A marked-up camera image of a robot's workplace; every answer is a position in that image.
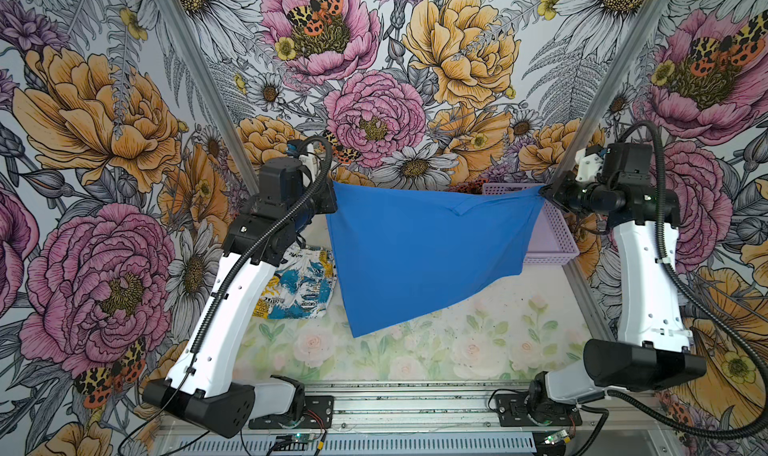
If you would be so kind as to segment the white teal yellow printed garment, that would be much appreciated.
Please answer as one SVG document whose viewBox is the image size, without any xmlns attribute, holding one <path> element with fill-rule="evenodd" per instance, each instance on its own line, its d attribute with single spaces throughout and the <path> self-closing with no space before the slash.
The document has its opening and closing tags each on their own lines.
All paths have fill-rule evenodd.
<svg viewBox="0 0 768 456">
<path fill-rule="evenodd" d="M 315 319 L 325 314 L 337 284 L 329 249 L 294 243 L 267 283 L 253 316 L 265 320 Z"/>
</svg>

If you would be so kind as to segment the lavender plastic laundry basket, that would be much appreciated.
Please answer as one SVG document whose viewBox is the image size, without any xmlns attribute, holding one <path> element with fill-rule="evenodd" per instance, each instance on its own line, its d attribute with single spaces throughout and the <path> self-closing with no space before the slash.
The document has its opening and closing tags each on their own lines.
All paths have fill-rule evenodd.
<svg viewBox="0 0 768 456">
<path fill-rule="evenodd" d="M 526 265 L 563 266 L 579 254 L 561 211 L 539 195 L 536 183 L 482 185 L 495 217 L 481 231 L 482 243 L 469 266 L 487 281 L 517 275 Z"/>
</svg>

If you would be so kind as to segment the blue cloth garment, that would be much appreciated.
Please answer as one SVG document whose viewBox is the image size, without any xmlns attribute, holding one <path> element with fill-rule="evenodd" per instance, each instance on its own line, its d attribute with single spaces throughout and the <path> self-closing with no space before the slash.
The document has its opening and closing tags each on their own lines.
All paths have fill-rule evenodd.
<svg viewBox="0 0 768 456">
<path fill-rule="evenodd" d="M 327 218 L 350 331 L 361 337 L 516 276 L 545 203 L 534 189 L 483 196 L 337 183 Z"/>
</svg>

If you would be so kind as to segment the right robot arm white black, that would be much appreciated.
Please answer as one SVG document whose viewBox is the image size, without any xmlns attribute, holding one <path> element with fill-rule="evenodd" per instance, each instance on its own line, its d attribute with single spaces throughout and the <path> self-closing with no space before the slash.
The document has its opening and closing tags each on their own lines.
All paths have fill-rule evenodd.
<svg viewBox="0 0 768 456">
<path fill-rule="evenodd" d="M 576 173 L 540 193 L 575 215 L 606 217 L 620 258 L 621 316 L 616 339 L 591 339 L 581 361 L 535 377 L 526 411 L 542 424 L 550 420 L 548 411 L 571 411 L 610 389 L 663 390 L 706 373 L 704 358 L 692 352 L 678 289 L 664 269 L 675 262 L 680 209 L 676 193 L 652 181 L 652 170 L 660 167 L 653 147 L 613 143 L 606 150 L 581 149 L 575 161 Z"/>
</svg>

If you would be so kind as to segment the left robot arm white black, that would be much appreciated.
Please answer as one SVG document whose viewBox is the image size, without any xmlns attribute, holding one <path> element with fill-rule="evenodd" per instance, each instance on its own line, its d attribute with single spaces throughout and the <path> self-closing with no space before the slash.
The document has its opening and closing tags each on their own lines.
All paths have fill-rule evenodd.
<svg viewBox="0 0 768 456">
<path fill-rule="evenodd" d="M 261 167 L 260 191 L 228 229 L 190 341 L 164 378 L 147 383 L 143 403 L 226 438 L 257 418 L 302 418 L 302 383 L 278 376 L 237 383 L 233 372 L 257 302 L 287 250 L 314 216 L 337 209 L 331 164 L 326 158 L 312 172 L 297 157 L 279 157 Z"/>
</svg>

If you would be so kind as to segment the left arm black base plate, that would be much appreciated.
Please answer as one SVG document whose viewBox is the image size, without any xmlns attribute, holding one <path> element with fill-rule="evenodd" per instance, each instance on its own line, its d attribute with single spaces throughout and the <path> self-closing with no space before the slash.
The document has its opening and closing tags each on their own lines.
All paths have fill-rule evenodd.
<svg viewBox="0 0 768 456">
<path fill-rule="evenodd" d="M 250 419 L 250 430 L 330 429 L 333 424 L 335 398 L 330 395 L 306 396 L 304 408 L 297 419 L 290 414 L 270 415 Z"/>
</svg>

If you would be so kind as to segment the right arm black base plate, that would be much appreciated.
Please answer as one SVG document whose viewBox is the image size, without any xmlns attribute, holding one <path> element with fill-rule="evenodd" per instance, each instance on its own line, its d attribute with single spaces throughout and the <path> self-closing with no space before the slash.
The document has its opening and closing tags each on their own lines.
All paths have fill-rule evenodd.
<svg viewBox="0 0 768 456">
<path fill-rule="evenodd" d="M 573 405 L 544 400 L 529 403 L 528 394 L 512 391 L 494 393 L 489 400 L 489 409 L 495 412 L 502 427 L 528 426 L 581 426 L 579 411 Z"/>
</svg>

